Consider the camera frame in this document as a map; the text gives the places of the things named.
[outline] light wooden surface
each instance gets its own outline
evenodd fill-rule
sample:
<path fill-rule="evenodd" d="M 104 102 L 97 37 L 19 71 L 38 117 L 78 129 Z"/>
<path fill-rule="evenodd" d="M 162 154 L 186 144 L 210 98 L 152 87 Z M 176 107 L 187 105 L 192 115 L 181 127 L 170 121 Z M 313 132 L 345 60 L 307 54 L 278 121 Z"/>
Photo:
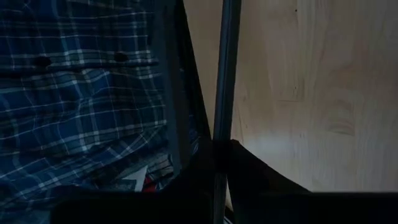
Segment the light wooden surface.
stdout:
<path fill-rule="evenodd" d="M 211 125 L 221 5 L 185 0 Z M 397 190 L 397 12 L 396 0 L 244 0 L 233 137 L 309 190 Z"/>

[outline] blue plaid fabric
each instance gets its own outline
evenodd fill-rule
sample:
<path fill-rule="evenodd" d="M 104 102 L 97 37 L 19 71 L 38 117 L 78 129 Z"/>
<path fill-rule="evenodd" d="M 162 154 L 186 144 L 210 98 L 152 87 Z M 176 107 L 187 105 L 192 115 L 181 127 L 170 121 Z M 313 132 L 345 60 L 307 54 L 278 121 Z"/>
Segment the blue plaid fabric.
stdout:
<path fill-rule="evenodd" d="M 156 172 L 162 161 L 162 175 L 172 172 L 150 7 L 0 1 L 0 222 L 37 221 L 29 212 L 77 187 L 101 189 L 127 167 Z"/>

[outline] shirt button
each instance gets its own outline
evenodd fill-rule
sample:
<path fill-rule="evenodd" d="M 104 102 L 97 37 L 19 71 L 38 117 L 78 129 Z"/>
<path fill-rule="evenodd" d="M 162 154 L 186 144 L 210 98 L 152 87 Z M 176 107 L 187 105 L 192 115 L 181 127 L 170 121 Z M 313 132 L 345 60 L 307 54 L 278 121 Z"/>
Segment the shirt button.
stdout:
<path fill-rule="evenodd" d="M 129 57 L 124 53 L 116 52 L 114 54 L 114 60 L 117 62 L 125 62 L 125 61 L 129 60 Z"/>
<path fill-rule="evenodd" d="M 33 59 L 33 64 L 37 67 L 45 68 L 45 67 L 51 65 L 51 60 L 48 57 L 39 56 L 39 57 Z"/>

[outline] wood grain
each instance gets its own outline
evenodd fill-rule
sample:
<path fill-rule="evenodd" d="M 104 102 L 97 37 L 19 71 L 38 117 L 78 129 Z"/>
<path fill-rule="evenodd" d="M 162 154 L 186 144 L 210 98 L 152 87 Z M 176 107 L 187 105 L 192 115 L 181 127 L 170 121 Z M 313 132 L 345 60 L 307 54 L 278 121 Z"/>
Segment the wood grain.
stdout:
<path fill-rule="evenodd" d="M 222 1 L 185 4 L 212 125 Z M 243 1 L 233 137 L 310 190 L 398 190 L 397 11 Z"/>

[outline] clothing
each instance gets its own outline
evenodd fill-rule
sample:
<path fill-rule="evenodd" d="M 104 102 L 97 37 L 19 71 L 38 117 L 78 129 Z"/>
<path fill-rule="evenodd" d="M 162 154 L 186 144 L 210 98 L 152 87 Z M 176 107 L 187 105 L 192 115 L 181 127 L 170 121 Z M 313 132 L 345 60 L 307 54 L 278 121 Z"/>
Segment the clothing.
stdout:
<path fill-rule="evenodd" d="M 0 3 L 0 222 L 107 189 L 127 168 L 170 177 L 151 5 Z"/>

